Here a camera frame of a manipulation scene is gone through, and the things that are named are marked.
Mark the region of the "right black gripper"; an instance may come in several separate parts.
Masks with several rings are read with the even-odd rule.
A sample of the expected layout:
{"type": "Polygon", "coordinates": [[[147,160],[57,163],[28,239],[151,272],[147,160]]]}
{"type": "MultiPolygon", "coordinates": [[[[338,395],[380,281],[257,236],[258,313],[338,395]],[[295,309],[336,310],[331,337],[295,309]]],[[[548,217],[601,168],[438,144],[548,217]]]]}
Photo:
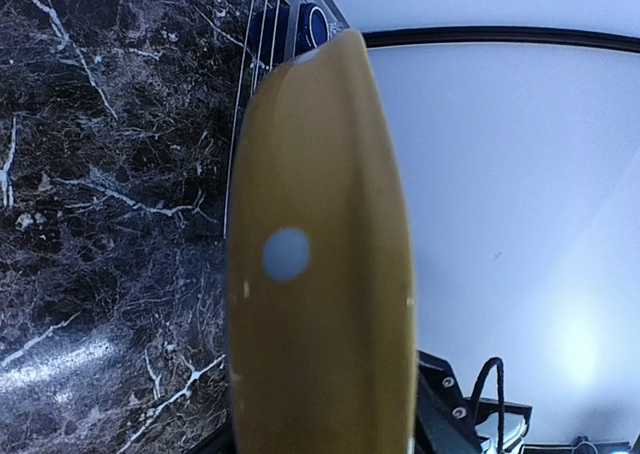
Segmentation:
{"type": "Polygon", "coordinates": [[[417,451],[419,453],[522,453],[532,408],[509,403],[504,363],[485,362],[465,397],[451,365],[418,353],[417,451]]]}

